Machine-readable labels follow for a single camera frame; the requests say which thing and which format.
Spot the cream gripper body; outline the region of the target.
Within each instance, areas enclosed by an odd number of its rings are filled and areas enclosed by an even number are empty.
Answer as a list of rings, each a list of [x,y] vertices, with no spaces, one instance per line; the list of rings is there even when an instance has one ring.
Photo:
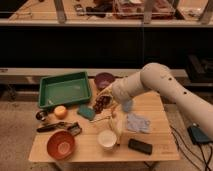
[[[103,89],[96,97],[97,100],[99,100],[101,97],[107,96],[110,98],[109,103],[106,105],[107,108],[110,108],[114,104],[114,97],[112,94],[112,85],[107,86],[105,89]]]

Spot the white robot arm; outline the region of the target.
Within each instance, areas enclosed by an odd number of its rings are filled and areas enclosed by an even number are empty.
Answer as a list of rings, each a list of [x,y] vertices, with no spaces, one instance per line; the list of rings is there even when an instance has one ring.
[[[174,102],[213,140],[213,105],[184,88],[165,65],[148,63],[140,71],[111,83],[96,99],[109,96],[107,107],[111,108],[148,91],[156,91]]]

